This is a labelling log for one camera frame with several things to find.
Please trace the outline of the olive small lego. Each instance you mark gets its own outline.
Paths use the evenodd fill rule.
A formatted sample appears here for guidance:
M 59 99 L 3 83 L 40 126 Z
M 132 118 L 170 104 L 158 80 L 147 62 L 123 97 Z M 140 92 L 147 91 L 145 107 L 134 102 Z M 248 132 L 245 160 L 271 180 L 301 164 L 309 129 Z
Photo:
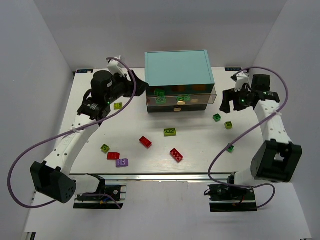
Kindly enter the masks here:
M 106 144 L 103 144 L 100 149 L 103 153 L 107 153 L 110 150 L 110 147 Z

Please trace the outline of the transparent drawer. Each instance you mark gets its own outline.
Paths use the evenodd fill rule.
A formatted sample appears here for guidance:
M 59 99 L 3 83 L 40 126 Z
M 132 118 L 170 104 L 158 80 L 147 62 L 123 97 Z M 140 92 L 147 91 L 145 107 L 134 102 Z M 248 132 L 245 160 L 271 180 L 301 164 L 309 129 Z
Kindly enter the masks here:
M 176 97 L 189 95 L 190 102 L 187 102 L 184 105 L 178 105 Z M 210 105 L 213 104 L 216 100 L 217 93 L 216 89 L 213 88 L 210 93 L 197 93 L 197 94 L 174 94 L 174 95 L 166 95 L 166 103 L 165 104 L 156 104 L 156 96 L 146 96 L 146 105 L 148 107 L 168 107 L 168 106 L 193 106 L 193 105 Z

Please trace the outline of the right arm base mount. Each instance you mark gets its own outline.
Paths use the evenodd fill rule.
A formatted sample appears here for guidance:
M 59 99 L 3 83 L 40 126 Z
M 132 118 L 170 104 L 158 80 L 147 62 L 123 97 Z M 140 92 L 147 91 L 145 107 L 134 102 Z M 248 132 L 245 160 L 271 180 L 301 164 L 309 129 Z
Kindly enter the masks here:
M 257 212 L 256 196 L 252 189 L 231 187 L 212 182 L 203 193 L 209 198 L 212 213 Z

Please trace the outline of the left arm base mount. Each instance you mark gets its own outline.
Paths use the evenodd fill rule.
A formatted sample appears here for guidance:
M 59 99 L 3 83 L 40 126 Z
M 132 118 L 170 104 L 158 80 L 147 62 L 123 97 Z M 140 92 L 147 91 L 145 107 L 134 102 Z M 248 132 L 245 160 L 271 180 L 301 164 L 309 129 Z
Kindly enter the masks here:
M 76 183 L 74 209 L 122 209 L 127 193 L 127 186 L 123 182 L 107 181 L 96 174 L 76 175 L 73 180 Z

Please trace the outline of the green long lego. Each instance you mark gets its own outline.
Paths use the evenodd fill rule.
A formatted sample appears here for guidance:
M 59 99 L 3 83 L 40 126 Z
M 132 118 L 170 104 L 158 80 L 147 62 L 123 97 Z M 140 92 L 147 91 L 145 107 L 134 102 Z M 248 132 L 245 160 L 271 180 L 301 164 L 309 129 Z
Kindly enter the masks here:
M 178 105 L 185 105 L 191 101 L 191 98 L 189 95 L 179 95 L 176 97 L 176 101 Z

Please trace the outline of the lime lego near left arm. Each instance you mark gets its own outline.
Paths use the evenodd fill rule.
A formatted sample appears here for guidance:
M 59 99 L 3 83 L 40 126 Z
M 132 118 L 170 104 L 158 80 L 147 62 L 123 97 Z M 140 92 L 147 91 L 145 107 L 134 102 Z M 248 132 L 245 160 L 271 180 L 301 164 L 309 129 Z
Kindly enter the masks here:
M 113 104 L 114 110 L 120 110 L 123 108 L 123 104 L 121 102 L 116 102 Z

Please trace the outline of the dark green lego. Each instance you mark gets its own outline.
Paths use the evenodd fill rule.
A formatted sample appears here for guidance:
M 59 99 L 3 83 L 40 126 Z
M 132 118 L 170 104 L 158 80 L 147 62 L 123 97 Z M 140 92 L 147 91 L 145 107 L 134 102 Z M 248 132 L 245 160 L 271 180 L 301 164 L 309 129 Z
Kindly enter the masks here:
M 158 88 L 155 89 L 154 95 L 156 97 L 165 97 L 166 96 L 165 91 L 163 89 L 158 89 Z

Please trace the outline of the lime small lego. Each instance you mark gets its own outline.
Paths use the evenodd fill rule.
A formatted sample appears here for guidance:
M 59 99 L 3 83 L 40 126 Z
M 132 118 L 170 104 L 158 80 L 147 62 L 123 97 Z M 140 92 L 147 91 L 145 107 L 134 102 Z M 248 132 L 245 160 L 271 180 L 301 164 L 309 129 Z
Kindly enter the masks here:
M 224 127 L 225 127 L 226 130 L 231 130 L 233 128 L 233 124 L 232 124 L 231 121 L 226 121 L 224 123 Z

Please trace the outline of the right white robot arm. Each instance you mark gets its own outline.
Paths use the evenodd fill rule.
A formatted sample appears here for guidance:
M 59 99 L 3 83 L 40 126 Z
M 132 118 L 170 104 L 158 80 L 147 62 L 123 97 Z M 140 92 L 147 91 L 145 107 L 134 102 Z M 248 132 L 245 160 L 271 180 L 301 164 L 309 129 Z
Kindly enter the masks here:
M 303 150 L 293 144 L 284 127 L 282 117 L 276 112 L 280 107 L 278 93 L 270 89 L 271 77 L 255 74 L 249 78 L 241 72 L 232 76 L 235 87 L 222 93 L 220 111 L 228 114 L 233 102 L 234 111 L 253 108 L 261 122 L 263 144 L 252 158 L 246 170 L 228 177 L 229 184 L 257 186 L 264 183 L 288 183 L 291 181 Z

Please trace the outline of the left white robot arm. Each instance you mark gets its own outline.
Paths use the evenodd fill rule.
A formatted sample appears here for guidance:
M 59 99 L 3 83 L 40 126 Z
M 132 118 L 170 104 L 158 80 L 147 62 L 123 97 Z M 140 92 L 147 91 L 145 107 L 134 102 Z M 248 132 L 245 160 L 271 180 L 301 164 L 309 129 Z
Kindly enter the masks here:
M 89 194 L 95 197 L 105 193 L 105 181 L 95 174 L 70 178 L 72 166 L 89 138 L 101 126 L 101 120 L 111 112 L 111 104 L 121 97 L 141 96 L 149 84 L 137 77 L 100 70 L 94 73 L 91 88 L 83 96 L 77 110 L 71 133 L 42 161 L 34 162 L 30 173 L 35 190 L 60 203 L 67 203 L 74 195 Z

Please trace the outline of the green small lego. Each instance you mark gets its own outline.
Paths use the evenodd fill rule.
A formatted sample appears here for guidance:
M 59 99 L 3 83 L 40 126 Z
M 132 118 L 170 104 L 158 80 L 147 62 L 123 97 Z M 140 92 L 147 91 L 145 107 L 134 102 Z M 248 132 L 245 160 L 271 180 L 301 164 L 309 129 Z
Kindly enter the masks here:
M 218 113 L 214 114 L 212 118 L 215 122 L 219 122 L 222 119 L 222 117 Z
M 232 145 L 232 144 L 230 144 L 229 146 L 228 146 L 228 148 L 227 148 L 227 151 L 229 152 L 229 153 L 231 153 L 233 150 L 234 150 L 234 146 Z

